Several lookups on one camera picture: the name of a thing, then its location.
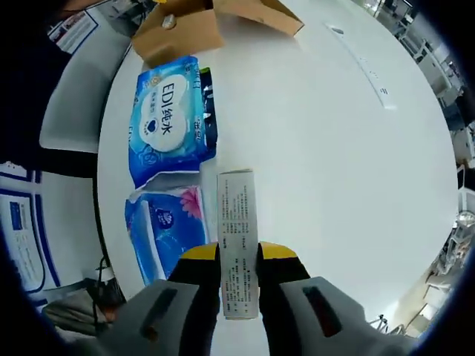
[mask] poster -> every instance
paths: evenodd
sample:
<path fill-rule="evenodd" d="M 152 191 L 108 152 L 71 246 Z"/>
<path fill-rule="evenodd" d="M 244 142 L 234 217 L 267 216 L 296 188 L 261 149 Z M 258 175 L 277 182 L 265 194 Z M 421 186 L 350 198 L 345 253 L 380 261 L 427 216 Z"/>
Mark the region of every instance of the poster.
<path fill-rule="evenodd" d="M 14 165 L 12 162 L 6 162 L 0 164 L 0 176 L 29 182 L 31 181 L 32 172 L 27 171 L 20 165 Z"/>
<path fill-rule="evenodd" d="M 32 196 L 0 189 L 1 232 L 26 292 L 45 284 L 45 267 L 33 225 Z"/>
<path fill-rule="evenodd" d="M 87 11 L 82 11 L 60 22 L 48 35 L 63 51 L 74 54 L 98 26 Z"/>

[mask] cable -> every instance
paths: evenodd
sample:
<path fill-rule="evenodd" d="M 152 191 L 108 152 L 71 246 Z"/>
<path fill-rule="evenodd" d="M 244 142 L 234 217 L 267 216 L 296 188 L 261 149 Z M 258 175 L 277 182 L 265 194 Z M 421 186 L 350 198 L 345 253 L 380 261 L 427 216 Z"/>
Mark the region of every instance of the cable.
<path fill-rule="evenodd" d="M 101 283 L 101 279 L 102 279 L 102 264 L 104 263 L 105 261 L 105 257 L 101 258 L 100 262 L 99 262 L 99 277 L 97 278 L 97 283 L 96 283 L 96 290 L 97 290 L 97 297 L 99 298 L 99 284 Z M 93 298 L 92 299 L 92 312 L 93 312 L 93 316 L 94 316 L 94 330 L 96 330 L 96 335 L 99 334 L 99 322 L 97 320 L 97 305 L 96 305 L 96 301 L 95 299 Z"/>

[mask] white box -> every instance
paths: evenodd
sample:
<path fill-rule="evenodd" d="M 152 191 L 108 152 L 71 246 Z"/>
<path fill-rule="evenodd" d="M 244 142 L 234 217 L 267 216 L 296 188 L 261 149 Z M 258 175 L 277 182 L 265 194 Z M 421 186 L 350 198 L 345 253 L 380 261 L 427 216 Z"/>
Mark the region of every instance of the white box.
<path fill-rule="evenodd" d="M 224 316 L 257 317 L 258 219 L 252 171 L 218 174 L 217 215 Z"/>

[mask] blue label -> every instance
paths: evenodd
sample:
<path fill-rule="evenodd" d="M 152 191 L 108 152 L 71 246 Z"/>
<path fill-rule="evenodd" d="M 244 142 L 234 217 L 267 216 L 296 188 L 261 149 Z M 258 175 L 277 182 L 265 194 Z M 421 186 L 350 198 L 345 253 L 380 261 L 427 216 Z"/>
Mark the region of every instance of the blue label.
<path fill-rule="evenodd" d="M 10 202 L 10 215 L 12 217 L 12 227 L 15 231 L 23 230 L 22 213 L 20 212 L 20 204 L 17 202 Z"/>

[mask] white sticker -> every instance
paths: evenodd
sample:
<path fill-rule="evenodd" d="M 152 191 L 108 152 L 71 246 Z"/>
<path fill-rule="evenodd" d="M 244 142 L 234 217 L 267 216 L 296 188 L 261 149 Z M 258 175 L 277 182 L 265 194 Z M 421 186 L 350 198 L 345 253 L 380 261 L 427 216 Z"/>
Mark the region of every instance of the white sticker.
<path fill-rule="evenodd" d="M 0 194 L 0 219 L 5 242 L 23 288 L 28 292 L 40 290 L 45 282 L 45 268 L 33 230 L 30 205 L 30 197 Z"/>
<path fill-rule="evenodd" d="M 217 197 L 224 316 L 257 317 L 258 221 L 252 171 L 219 174 Z"/>
<path fill-rule="evenodd" d="M 81 11 L 53 27 L 48 36 L 63 51 L 75 54 L 98 26 L 87 11 Z"/>
<path fill-rule="evenodd" d="M 154 150 L 169 152 L 182 145 L 187 125 L 180 101 L 186 89 L 185 77 L 174 74 L 162 80 L 144 98 L 139 134 Z"/>

